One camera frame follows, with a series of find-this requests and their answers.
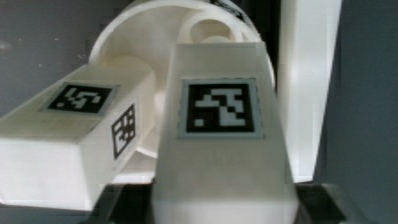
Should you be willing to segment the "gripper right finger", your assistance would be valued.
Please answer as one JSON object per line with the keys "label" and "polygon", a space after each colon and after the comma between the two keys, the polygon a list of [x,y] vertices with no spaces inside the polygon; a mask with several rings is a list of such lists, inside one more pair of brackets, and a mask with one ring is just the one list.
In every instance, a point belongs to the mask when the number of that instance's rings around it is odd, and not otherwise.
{"label": "gripper right finger", "polygon": [[299,212],[293,224],[363,224],[363,214],[336,184],[295,185]]}

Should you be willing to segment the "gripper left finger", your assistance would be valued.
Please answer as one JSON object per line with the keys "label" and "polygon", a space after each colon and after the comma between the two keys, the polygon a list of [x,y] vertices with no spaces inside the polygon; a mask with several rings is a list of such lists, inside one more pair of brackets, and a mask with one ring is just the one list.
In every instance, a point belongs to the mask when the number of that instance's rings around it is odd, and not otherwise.
{"label": "gripper left finger", "polygon": [[85,224],[155,224],[151,184],[105,187]]}

